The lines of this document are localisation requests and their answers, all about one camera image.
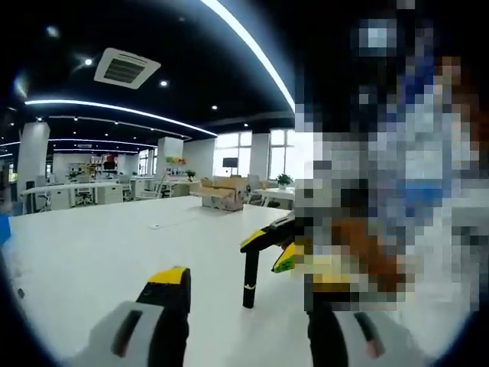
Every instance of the recessed ceiling light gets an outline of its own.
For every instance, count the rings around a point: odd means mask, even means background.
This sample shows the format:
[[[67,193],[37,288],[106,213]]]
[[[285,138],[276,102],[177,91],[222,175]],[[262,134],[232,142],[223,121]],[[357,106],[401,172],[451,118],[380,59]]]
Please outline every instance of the recessed ceiling light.
[[[53,38],[58,38],[60,36],[60,32],[53,25],[46,27],[46,32],[50,37],[53,37]]]

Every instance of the pixelated blur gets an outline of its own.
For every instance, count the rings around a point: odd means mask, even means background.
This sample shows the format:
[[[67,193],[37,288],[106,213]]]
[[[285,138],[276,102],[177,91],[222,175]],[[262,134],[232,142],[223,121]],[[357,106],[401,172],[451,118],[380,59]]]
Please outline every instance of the pixelated blur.
[[[435,358],[487,295],[489,140],[463,57],[441,48],[435,23],[397,17],[415,7],[398,1],[391,16],[349,30],[351,65],[364,74],[332,82],[353,91],[349,111],[306,97],[296,109],[305,226],[295,271],[306,275],[306,310],[393,311]],[[446,335],[433,341],[427,327]]]

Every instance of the air conditioning vent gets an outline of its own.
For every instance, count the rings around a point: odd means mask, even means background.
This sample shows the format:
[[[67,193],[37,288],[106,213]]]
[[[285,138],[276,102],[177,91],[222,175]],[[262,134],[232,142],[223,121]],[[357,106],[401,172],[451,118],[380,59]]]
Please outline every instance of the air conditioning vent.
[[[160,66],[161,64],[156,61],[115,48],[107,48],[97,66],[94,80],[137,89]]]

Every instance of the computer monitor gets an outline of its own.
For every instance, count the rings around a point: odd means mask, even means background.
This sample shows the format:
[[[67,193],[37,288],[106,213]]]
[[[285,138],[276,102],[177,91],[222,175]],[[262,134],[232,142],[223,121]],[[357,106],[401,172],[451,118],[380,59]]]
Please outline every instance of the computer monitor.
[[[238,159],[237,158],[223,158],[222,166],[224,168],[238,168]]]

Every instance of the potted plant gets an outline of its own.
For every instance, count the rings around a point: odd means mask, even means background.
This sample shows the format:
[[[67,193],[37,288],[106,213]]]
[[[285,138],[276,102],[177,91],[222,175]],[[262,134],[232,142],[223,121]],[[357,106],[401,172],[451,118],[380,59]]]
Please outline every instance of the potted plant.
[[[292,178],[288,174],[279,174],[277,177],[279,189],[285,189],[292,183]]]
[[[186,176],[189,178],[189,181],[192,182],[192,179],[196,176],[196,172],[192,170],[185,171]]]

